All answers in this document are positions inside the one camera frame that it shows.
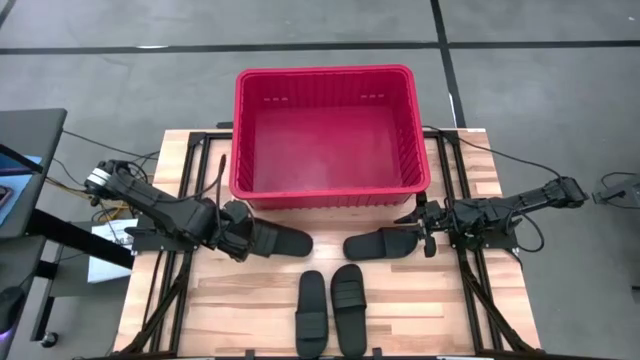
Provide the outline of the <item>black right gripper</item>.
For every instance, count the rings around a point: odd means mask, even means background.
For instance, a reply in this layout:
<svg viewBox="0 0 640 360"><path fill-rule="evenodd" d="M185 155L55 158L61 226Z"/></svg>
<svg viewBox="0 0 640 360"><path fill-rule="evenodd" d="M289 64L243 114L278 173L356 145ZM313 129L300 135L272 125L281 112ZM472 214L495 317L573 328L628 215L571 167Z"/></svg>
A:
<svg viewBox="0 0 640 360"><path fill-rule="evenodd" d="M415 195L416 205L409 214L398 218L395 224L413 224L422 221L424 227L424 255L432 258L436 255L437 245L433 232L448 232L453 228L453 219L450 211L442 208L436 200L426 202L426 193Z"/></svg>

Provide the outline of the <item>black slide sandal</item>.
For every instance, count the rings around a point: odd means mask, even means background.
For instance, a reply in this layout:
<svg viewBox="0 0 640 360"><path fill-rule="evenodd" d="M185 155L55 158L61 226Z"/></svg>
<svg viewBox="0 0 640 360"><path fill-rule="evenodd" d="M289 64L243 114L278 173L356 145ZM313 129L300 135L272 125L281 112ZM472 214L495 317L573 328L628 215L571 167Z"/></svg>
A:
<svg viewBox="0 0 640 360"><path fill-rule="evenodd" d="M344 256L351 261L398 259L411 254L419 237L412 231L396 227L348 237L343 243Z"/></svg>
<svg viewBox="0 0 640 360"><path fill-rule="evenodd" d="M323 275L315 270L299 279L295 345L302 359L318 358L328 343L328 311Z"/></svg>
<svg viewBox="0 0 640 360"><path fill-rule="evenodd" d="M340 267L330 285L331 303L339 348L346 358L362 357L367 350L367 301L361 269Z"/></svg>
<svg viewBox="0 0 640 360"><path fill-rule="evenodd" d="M254 255L306 257L313 249L312 237L304 231L256 219L254 223Z"/></svg>

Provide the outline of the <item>red plastic bin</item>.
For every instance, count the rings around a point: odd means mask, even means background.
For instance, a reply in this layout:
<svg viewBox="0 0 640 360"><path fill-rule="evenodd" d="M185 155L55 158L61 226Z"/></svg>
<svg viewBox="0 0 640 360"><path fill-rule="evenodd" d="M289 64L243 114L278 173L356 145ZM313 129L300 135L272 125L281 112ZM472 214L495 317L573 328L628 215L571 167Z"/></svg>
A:
<svg viewBox="0 0 640 360"><path fill-rule="evenodd" d="M229 189L254 209L395 206L430 183L409 67L238 75Z"/></svg>

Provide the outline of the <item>white paper sheet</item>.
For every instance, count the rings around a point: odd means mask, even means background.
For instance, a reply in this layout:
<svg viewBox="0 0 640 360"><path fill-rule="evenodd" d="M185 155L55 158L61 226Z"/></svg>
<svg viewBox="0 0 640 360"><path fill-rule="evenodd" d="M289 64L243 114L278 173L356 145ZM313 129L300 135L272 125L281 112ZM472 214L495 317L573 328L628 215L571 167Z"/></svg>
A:
<svg viewBox="0 0 640 360"><path fill-rule="evenodd" d="M136 227L137 219L108 221L104 225L93 226L91 233L111 241L128 250L132 249L133 237L125 232L128 227ZM131 270L110 262L90 257L88 262L87 282L96 284L131 275Z"/></svg>

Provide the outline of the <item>black desk beam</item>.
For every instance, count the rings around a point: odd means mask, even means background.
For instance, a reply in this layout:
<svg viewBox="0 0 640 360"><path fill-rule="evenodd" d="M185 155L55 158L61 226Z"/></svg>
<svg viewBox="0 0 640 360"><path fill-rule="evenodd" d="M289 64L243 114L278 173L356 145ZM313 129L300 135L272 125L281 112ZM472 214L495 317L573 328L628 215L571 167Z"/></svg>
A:
<svg viewBox="0 0 640 360"><path fill-rule="evenodd" d="M133 268L134 256L130 250L44 211L32 212L26 232L30 235L42 235L48 240L103 261L127 269Z"/></svg>

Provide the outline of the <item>black floor device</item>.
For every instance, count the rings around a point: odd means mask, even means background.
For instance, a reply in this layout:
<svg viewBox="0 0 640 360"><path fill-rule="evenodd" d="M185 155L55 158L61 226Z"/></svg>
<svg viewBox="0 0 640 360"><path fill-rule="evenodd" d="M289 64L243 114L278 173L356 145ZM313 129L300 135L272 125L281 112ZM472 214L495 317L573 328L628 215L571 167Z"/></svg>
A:
<svg viewBox="0 0 640 360"><path fill-rule="evenodd" d="M623 179L608 185L607 180L616 176L622 176ZM640 173L606 173L600 178L600 188L594 191L591 197L597 205L637 211L640 214Z"/></svg>

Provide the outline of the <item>blue sheet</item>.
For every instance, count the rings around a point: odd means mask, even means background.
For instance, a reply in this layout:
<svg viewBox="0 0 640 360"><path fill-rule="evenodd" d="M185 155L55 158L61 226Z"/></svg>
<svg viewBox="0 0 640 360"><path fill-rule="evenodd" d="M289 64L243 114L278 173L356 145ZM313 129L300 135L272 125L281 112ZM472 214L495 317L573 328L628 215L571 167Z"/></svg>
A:
<svg viewBox="0 0 640 360"><path fill-rule="evenodd" d="M0 188L7 188L8 194L0 196L0 227L13 211L33 173L15 160L0 155Z"/></svg>

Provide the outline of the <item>dark grey low desk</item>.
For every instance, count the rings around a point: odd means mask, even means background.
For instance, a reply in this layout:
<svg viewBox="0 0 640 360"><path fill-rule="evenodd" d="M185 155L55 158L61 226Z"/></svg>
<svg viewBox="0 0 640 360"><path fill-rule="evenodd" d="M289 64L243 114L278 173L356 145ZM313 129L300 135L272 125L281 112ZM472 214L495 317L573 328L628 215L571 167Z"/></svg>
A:
<svg viewBox="0 0 640 360"><path fill-rule="evenodd" d="M57 264L42 260L47 240L26 236L0 240L0 360L6 360L36 277L52 280Z"/></svg>

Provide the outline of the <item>dark grey desk top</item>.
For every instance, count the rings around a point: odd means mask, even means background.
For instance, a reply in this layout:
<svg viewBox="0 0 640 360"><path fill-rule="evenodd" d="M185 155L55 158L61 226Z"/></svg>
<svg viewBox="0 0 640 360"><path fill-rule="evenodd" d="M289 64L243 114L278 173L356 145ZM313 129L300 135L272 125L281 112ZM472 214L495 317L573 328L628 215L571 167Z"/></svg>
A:
<svg viewBox="0 0 640 360"><path fill-rule="evenodd" d="M62 108L0 111L0 144L21 155L40 157L41 174L35 174L0 226L0 239L22 236L36 207L53 156L62 135L67 111Z"/></svg>

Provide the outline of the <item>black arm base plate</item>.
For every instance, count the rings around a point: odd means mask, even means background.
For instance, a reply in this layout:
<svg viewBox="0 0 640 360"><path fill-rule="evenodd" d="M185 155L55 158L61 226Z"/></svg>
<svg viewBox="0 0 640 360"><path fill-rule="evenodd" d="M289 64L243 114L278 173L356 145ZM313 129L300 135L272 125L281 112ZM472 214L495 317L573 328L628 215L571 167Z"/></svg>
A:
<svg viewBox="0 0 640 360"><path fill-rule="evenodd" d="M514 249L517 239L514 233L505 234L497 229L452 230L449 232L452 245L461 246L469 251L480 249Z"/></svg>
<svg viewBox="0 0 640 360"><path fill-rule="evenodd" d="M136 225L127 226L124 231L133 238L132 249L138 253L147 251L187 252L198 249L196 243L167 237L145 215L138 218Z"/></svg>

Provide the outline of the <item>black aluminium frame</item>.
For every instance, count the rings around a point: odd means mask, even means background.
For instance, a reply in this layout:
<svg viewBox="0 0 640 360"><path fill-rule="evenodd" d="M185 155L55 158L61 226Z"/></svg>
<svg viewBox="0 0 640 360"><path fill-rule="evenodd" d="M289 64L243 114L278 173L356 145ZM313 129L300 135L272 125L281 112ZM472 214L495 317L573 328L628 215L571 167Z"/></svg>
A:
<svg viewBox="0 0 640 360"><path fill-rule="evenodd" d="M503 353L505 347L509 346L514 352L534 352L536 349L521 338L495 305L483 247L469 243L472 235L466 232L456 216L454 207L459 199L455 197L454 179L458 180L462 198L471 198L458 132L427 127L423 136L433 137L437 143L446 193L447 222L442 228L456 253L474 353L480 355L488 350L483 343L478 305L484 308L493 351Z"/></svg>
<svg viewBox="0 0 640 360"><path fill-rule="evenodd" d="M219 154L230 152L226 130L168 130L153 185L172 195L190 195L215 178ZM144 251L134 260L124 308L109 360L213 358L218 336L205 328L196 291L227 258L200 248Z"/></svg>

